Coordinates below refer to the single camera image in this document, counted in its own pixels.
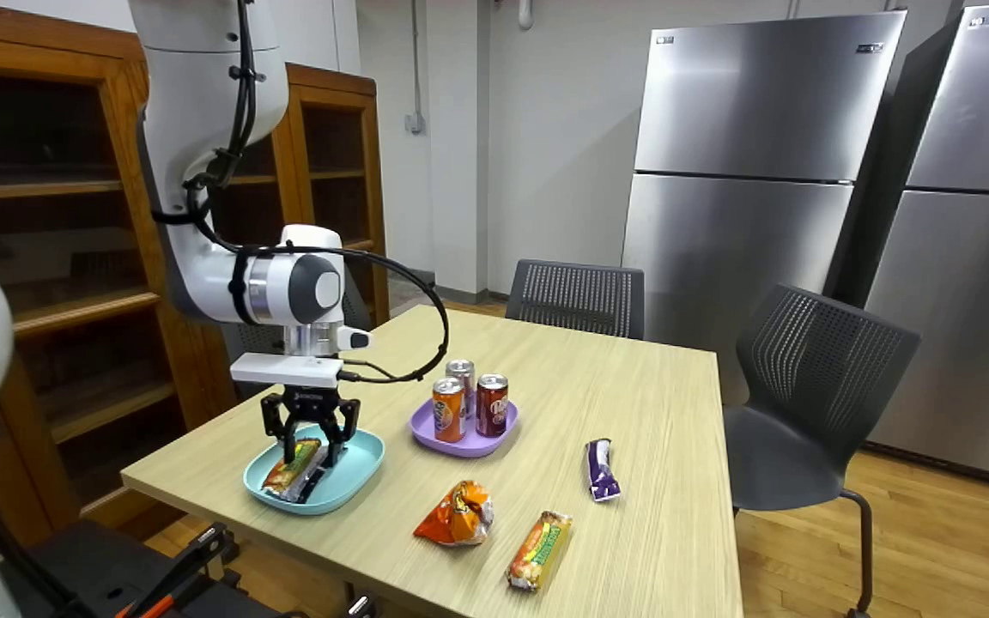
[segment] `chair backrest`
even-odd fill
[[[642,339],[642,272],[517,260],[505,315]]]
[[[856,307],[775,285],[737,338],[748,405],[819,442],[843,472],[919,338]]]

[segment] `plate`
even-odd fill
[[[297,426],[295,441],[322,441],[319,426]],[[370,434],[352,434],[344,442],[344,453],[338,457],[338,463],[322,474],[322,482],[316,486],[316,493],[310,496],[310,502],[278,502],[271,496],[262,493],[265,474],[281,462],[281,442],[262,450],[247,472],[243,472],[243,489],[267,509],[287,511],[287,517],[325,517],[341,506],[347,506],[366,482],[370,474],[382,467],[383,462],[383,442]]]
[[[414,442],[422,442],[426,450],[446,453],[446,457],[461,457],[461,462],[478,462],[478,457],[493,453],[507,435],[515,435],[515,431],[517,431],[517,405],[513,405],[513,403],[505,410],[505,434],[500,435],[478,435],[475,431],[468,431],[461,442],[436,441],[436,434],[431,434],[431,403],[429,400],[411,417]]]

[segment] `wrapped snack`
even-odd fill
[[[569,544],[569,519],[541,511],[507,564],[505,576],[515,590],[538,590],[552,580]]]
[[[478,482],[461,482],[436,509],[420,524],[414,535],[436,548],[481,548],[491,535],[493,509]]]
[[[585,453],[585,482],[595,502],[621,498],[621,486],[612,474],[612,441],[592,441]]]
[[[319,482],[319,467],[325,462],[325,448],[319,441],[295,441],[293,463],[278,462],[265,482],[262,493],[278,502],[305,502]]]

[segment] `floor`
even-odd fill
[[[500,315],[500,302],[449,302]],[[847,486],[874,509],[878,618],[989,618],[989,486],[860,453]],[[182,519],[149,548],[177,554],[206,524]],[[860,524],[847,502],[734,519],[745,614],[843,614],[860,596]],[[243,544],[232,564],[256,603],[344,614],[344,586],[297,559]]]

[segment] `purple plate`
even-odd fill
[[[431,435],[431,403],[422,403],[422,410],[411,417],[414,442],[422,442],[426,450],[446,453],[446,457],[461,457],[461,462],[478,462],[478,457],[493,453],[507,435],[515,435],[515,431],[517,431],[517,405],[513,405],[513,403],[505,410],[505,434],[500,435],[478,435],[475,431],[468,431],[461,442],[442,442]]]

